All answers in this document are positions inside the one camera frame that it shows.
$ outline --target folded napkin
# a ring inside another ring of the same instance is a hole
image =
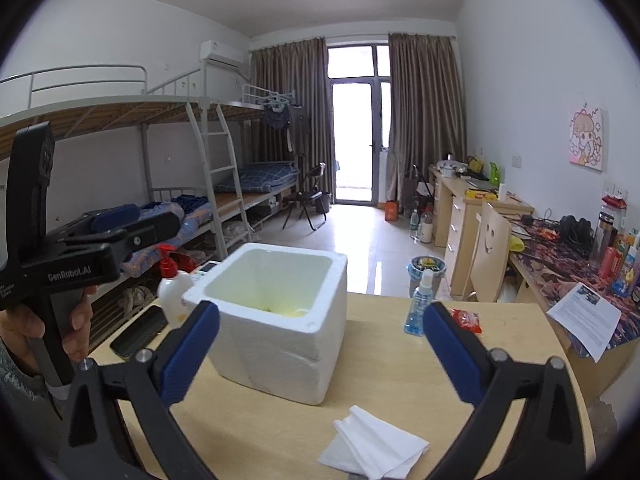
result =
[[[427,451],[429,443],[352,406],[347,418],[335,420],[338,434],[318,462],[369,480],[403,480]]]

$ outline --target door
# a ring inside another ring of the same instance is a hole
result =
[[[388,147],[390,122],[388,59],[386,45],[329,49],[337,203],[378,203],[381,152]]]
[[[335,198],[340,203],[373,203],[374,150],[370,83],[335,83]]]

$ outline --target human hand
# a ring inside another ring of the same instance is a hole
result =
[[[87,296],[96,292],[95,285],[85,288],[80,303],[71,313],[70,322],[74,330],[62,340],[62,347],[73,361],[79,361],[89,354],[89,330],[94,311]],[[28,306],[20,304],[0,312],[0,338],[11,352],[17,367],[27,375],[40,373],[28,338],[42,336],[44,323]]]

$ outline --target screw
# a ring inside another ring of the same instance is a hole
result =
[[[509,358],[509,354],[502,348],[492,348],[489,350],[489,357],[498,363],[503,363]]]
[[[85,357],[78,364],[78,368],[80,368],[83,372],[85,372],[89,368],[91,368],[94,365],[94,363],[95,363],[95,361],[93,359],[91,359],[90,357]]]
[[[136,361],[138,361],[139,363],[148,363],[149,361],[151,361],[151,358],[153,356],[154,353],[152,350],[149,350],[149,348],[143,348],[136,354]]]
[[[549,359],[549,364],[556,370],[562,370],[564,368],[564,361],[555,355],[551,359]]]

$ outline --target black chair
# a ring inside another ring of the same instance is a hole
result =
[[[314,227],[314,225],[311,223],[311,217],[309,216],[309,211],[306,209],[307,204],[313,203],[322,197],[322,191],[318,189],[318,181],[320,180],[320,177],[324,175],[325,169],[326,169],[326,164],[324,162],[321,162],[320,164],[312,168],[311,171],[309,171],[309,173],[306,174],[306,177],[302,181],[302,186],[304,186],[304,183],[307,180],[311,181],[312,182],[311,191],[300,191],[297,193],[292,193],[282,199],[283,203],[289,202],[289,212],[287,213],[287,219],[284,221],[284,225],[282,226],[283,229],[287,226],[287,222],[289,221],[289,217],[291,216],[293,208],[295,208],[297,204],[302,205],[302,211],[300,212],[300,216],[298,217],[298,220],[300,220],[302,218],[302,215],[305,214],[306,219],[308,220],[309,225],[311,226],[313,231],[318,230],[326,223],[326,212],[324,212],[324,221],[318,227]]]

